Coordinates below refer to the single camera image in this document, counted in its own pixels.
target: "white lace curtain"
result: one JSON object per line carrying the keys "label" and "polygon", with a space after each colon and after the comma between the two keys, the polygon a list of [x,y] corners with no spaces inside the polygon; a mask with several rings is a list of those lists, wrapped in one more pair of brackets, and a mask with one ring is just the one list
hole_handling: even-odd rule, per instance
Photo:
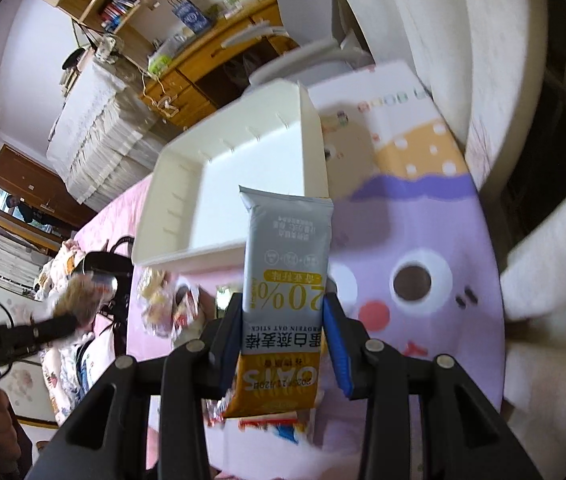
{"label": "white lace curtain", "polygon": [[41,267],[32,263],[26,248],[0,235],[0,276],[31,288]]}

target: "snack bar wrapper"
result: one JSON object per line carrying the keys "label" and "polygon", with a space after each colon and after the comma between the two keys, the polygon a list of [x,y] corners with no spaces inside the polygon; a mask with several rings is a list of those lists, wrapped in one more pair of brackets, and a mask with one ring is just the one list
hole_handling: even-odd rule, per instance
{"label": "snack bar wrapper", "polygon": [[332,201],[243,187],[240,195],[250,212],[242,347],[224,417],[313,408]]}

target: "black cable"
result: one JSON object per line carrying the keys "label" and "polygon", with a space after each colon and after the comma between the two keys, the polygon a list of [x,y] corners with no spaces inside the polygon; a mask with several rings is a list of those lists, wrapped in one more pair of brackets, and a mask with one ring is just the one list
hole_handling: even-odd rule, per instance
{"label": "black cable", "polygon": [[[1,302],[0,307],[3,309],[5,314],[7,314],[7,317],[10,320],[10,328],[14,328],[14,318],[12,317],[12,314],[10,314],[10,311],[7,310],[7,307],[5,307],[5,305],[3,305]],[[7,365],[7,371],[4,374],[0,375],[0,380],[12,371],[12,365],[13,363]]]}

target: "wooden desk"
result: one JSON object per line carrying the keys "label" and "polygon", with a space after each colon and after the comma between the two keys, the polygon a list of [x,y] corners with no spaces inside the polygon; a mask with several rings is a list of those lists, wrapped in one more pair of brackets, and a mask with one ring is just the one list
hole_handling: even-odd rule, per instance
{"label": "wooden desk", "polygon": [[[160,83],[149,82],[139,97],[152,110],[183,128],[189,128],[211,115],[221,105],[197,83],[223,63],[263,41],[262,38],[254,38],[228,48],[221,46],[223,41],[263,20],[268,20],[275,27],[283,25],[276,0],[255,2],[227,20],[218,20],[211,30],[190,44],[170,63],[161,76]],[[271,38],[266,41],[279,56],[297,47],[289,38]]]}

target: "yellow label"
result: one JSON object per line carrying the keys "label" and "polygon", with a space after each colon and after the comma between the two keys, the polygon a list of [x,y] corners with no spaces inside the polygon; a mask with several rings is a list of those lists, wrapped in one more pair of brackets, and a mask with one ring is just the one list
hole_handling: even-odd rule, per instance
{"label": "yellow label", "polygon": [[226,418],[314,407],[320,352],[242,355]]}

